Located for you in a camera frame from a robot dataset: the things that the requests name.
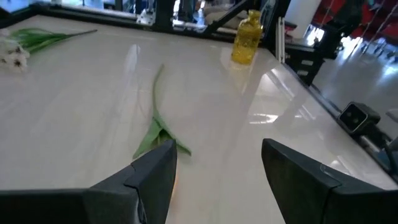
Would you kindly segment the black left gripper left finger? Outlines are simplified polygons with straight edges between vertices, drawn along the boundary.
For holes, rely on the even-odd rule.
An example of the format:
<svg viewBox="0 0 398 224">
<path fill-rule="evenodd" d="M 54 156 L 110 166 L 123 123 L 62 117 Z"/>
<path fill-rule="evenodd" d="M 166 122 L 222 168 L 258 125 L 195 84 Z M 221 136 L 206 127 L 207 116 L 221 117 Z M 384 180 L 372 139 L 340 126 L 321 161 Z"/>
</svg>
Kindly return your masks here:
<svg viewBox="0 0 398 224">
<path fill-rule="evenodd" d="M 167 140 L 88 188 L 0 190 L 0 224 L 165 224 L 176 169 Z"/>
</svg>

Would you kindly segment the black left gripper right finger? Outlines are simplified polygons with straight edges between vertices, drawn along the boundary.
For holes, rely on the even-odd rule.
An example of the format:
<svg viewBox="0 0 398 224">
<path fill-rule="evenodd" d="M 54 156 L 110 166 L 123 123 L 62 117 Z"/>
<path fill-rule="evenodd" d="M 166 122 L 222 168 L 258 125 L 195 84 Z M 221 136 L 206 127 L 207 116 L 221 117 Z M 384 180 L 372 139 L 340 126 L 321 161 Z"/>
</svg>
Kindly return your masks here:
<svg viewBox="0 0 398 224">
<path fill-rule="evenodd" d="M 398 224 L 398 190 L 380 189 L 269 138 L 261 157 L 286 224 Z"/>
</svg>

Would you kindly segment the peach artificial tulip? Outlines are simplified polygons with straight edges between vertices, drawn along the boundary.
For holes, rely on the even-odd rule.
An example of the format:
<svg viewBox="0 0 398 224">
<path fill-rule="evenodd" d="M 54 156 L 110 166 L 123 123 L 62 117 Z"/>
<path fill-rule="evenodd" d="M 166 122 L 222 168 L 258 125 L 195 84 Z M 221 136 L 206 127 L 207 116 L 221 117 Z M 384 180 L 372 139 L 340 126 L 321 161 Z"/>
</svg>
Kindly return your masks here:
<svg viewBox="0 0 398 224">
<path fill-rule="evenodd" d="M 138 157 L 146 154 L 147 152 L 155 149 L 157 146 L 161 145 L 167 140 L 175 140 L 177 145 L 177 150 L 187 154 L 192 155 L 191 150 L 185 146 L 173 132 L 169 129 L 163 117 L 161 116 L 157 108 L 157 82 L 164 70 L 164 64 L 161 64 L 152 84 L 152 116 L 149 128 L 146 135 L 143 137 L 139 147 L 133 154 L 132 158 L 137 159 Z"/>
</svg>

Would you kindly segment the yellow glass vase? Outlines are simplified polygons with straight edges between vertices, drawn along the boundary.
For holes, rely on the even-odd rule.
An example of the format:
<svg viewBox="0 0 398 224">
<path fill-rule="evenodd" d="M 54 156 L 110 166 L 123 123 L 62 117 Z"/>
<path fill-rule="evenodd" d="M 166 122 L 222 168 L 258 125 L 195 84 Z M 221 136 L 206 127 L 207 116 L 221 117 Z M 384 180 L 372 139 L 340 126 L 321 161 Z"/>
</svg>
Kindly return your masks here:
<svg viewBox="0 0 398 224">
<path fill-rule="evenodd" d="M 248 18 L 240 22 L 231 53 L 232 61 L 250 65 L 262 35 L 261 12 L 249 10 Z"/>
</svg>

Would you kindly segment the white artificial flower bunch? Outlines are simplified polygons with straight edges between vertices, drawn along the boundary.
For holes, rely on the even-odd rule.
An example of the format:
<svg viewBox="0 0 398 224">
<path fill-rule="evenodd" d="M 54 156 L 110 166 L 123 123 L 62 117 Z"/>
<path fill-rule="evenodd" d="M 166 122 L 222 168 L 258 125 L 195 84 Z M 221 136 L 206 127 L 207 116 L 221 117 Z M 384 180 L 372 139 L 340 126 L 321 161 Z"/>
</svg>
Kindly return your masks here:
<svg viewBox="0 0 398 224">
<path fill-rule="evenodd" d="M 0 68 L 22 73 L 27 70 L 28 59 L 33 54 L 67 39 L 96 31 L 97 29 L 93 29 L 66 34 L 41 28 L 23 28 L 15 31 L 0 29 Z"/>
</svg>

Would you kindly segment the aluminium frame bracket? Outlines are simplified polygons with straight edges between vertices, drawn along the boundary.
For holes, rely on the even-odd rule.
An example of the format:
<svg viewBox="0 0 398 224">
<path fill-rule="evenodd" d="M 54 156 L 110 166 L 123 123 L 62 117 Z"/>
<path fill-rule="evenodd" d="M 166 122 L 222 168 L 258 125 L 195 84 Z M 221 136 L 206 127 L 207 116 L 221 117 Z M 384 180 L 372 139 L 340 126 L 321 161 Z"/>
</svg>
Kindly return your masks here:
<svg viewBox="0 0 398 224">
<path fill-rule="evenodd" d="M 275 57 L 280 63 L 285 63 L 285 21 L 279 17 L 275 30 Z"/>
</svg>

